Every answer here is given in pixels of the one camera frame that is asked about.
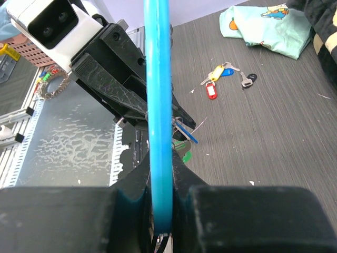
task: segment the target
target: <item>camera lens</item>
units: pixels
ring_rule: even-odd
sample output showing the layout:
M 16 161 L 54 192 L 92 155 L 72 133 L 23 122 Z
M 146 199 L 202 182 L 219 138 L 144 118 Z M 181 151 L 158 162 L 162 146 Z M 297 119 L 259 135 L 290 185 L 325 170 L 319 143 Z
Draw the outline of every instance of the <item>camera lens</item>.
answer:
M 58 20 L 61 23 L 65 22 L 67 20 L 67 18 L 68 18 L 68 13 L 66 13 L 66 12 L 63 12 L 63 13 L 59 14 L 59 16 L 58 16 Z
M 43 30 L 43 36 L 45 37 L 51 36 L 52 33 L 53 33 L 53 29 L 51 27 L 47 27 L 45 28 L 45 30 Z

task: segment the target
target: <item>pink basket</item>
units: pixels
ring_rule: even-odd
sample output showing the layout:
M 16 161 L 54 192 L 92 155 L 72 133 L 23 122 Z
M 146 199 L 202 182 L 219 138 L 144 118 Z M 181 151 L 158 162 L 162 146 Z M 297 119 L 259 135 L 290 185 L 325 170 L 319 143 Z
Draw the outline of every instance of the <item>pink basket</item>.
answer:
M 49 58 L 44 52 L 42 52 L 29 38 L 25 35 L 18 35 L 20 40 L 14 39 L 14 41 L 7 42 L 8 45 L 17 51 L 20 55 L 26 58 L 29 62 L 37 67 L 44 67 L 55 64 L 55 62 Z

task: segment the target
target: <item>red key tag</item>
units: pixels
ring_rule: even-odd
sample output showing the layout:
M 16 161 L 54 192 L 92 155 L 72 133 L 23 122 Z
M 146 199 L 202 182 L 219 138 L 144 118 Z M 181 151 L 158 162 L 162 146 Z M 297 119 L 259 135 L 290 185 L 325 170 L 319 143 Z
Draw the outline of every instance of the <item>red key tag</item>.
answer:
M 216 92 L 216 89 L 215 89 L 215 83 L 214 82 L 206 83 L 206 91 L 207 91 L 207 95 L 209 96 L 209 99 L 216 99 L 217 92 Z

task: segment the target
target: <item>white perforated rail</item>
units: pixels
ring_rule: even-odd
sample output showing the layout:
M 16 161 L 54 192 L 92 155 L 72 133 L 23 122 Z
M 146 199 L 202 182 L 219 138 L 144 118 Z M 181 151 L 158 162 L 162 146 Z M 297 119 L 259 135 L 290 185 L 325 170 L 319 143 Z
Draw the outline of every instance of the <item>white perforated rail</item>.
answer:
M 115 127 L 114 144 L 112 148 L 112 163 L 110 172 L 109 186 L 113 185 L 118 180 L 118 174 L 122 172 L 123 165 L 120 163 L 121 153 L 128 149 L 127 145 L 122 145 L 123 129 L 118 125 Z
M 5 182 L 3 184 L 3 187 L 14 187 L 16 185 L 17 179 L 19 177 L 23 162 L 25 161 L 26 154 L 29 148 L 29 144 L 31 143 L 31 140 L 34 135 L 35 127 L 37 125 L 38 118 L 40 117 L 40 114 L 42 112 L 44 101 L 39 100 L 36 103 L 35 111 L 33 116 L 28 122 L 28 126 L 26 131 L 24 132 L 25 139 L 24 141 L 18 145 L 17 150 L 13 157 L 12 165 L 9 168 L 8 175 L 5 179 Z

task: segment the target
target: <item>yellow key tag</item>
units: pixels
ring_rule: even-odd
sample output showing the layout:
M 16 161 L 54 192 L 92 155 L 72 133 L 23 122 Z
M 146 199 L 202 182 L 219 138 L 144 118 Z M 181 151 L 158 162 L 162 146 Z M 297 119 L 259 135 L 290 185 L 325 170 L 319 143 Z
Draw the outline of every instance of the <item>yellow key tag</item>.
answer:
M 213 82 L 217 81 L 220 78 L 220 76 L 221 76 L 221 74 L 224 70 L 225 70 L 224 66 L 220 65 L 220 66 L 216 67 L 215 70 L 213 71 L 213 73 L 210 75 L 210 79 Z

